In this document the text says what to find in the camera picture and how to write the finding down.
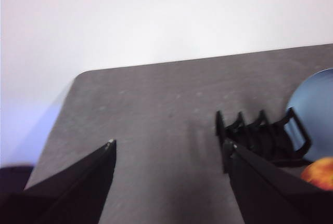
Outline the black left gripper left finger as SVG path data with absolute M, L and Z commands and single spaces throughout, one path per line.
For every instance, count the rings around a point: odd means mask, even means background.
M 1 199 L 1 223 L 99 223 L 117 160 L 117 142 Z

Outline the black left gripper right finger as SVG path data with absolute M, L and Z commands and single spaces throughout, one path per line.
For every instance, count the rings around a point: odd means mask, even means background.
M 223 168 L 245 223 L 332 223 L 332 192 L 225 141 Z

